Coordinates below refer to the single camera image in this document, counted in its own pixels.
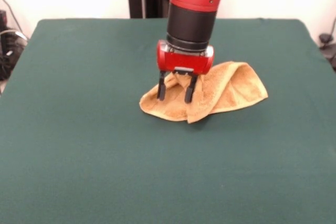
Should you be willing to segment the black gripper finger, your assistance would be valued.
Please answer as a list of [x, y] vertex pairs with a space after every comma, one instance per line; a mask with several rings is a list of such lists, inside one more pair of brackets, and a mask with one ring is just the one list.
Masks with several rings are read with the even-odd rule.
[[189, 84], [189, 86], [186, 89], [185, 103], [191, 103], [192, 102], [192, 98], [193, 98], [193, 93], [194, 93], [194, 90], [195, 90], [196, 82], [197, 82], [197, 76], [192, 76], [190, 84]]
[[165, 85], [165, 71], [160, 71], [160, 76], [159, 76], [159, 83], [158, 83], [158, 93], [157, 93], [157, 99], [160, 101], [163, 101], [165, 98], [165, 90], [166, 90], [166, 85]]

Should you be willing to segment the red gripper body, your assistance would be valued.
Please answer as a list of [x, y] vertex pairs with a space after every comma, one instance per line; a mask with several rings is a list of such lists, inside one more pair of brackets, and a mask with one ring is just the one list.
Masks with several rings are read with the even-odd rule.
[[207, 74], [214, 58], [215, 51], [211, 45], [202, 52], [180, 51], [170, 47], [165, 40], [159, 40], [156, 46], [157, 66], [161, 71]]

